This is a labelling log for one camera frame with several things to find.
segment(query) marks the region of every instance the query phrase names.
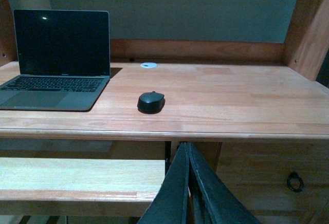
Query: wooden post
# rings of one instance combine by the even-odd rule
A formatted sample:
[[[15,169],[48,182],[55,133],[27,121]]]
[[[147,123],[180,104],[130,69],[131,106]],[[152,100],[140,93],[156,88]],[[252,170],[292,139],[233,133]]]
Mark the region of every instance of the wooden post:
[[[283,62],[314,81],[329,49],[329,0],[297,0]]]

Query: wooden drawer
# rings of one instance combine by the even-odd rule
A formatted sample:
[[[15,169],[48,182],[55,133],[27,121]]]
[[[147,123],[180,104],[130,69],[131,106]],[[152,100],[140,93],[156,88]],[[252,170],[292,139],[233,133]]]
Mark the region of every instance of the wooden drawer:
[[[287,187],[293,171],[301,193]],[[329,200],[329,143],[223,143],[216,173],[263,223],[309,223]]]

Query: laptop keyboard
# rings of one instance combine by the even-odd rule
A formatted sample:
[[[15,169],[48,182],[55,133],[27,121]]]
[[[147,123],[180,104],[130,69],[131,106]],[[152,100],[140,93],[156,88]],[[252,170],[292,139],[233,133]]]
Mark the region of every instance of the laptop keyboard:
[[[19,77],[0,90],[95,92],[102,79]]]

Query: laptop trackpad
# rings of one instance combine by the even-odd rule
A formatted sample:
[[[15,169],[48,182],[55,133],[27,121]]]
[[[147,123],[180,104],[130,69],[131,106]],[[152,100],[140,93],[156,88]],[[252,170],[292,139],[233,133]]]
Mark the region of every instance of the laptop trackpad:
[[[2,106],[15,108],[51,108],[67,95],[66,92],[23,91],[10,98]]]

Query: gray wall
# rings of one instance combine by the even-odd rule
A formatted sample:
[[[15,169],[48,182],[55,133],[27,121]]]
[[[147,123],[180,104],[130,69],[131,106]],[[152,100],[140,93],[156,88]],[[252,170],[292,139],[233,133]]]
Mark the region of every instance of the gray wall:
[[[111,38],[283,43],[296,0],[50,0],[106,10]]]

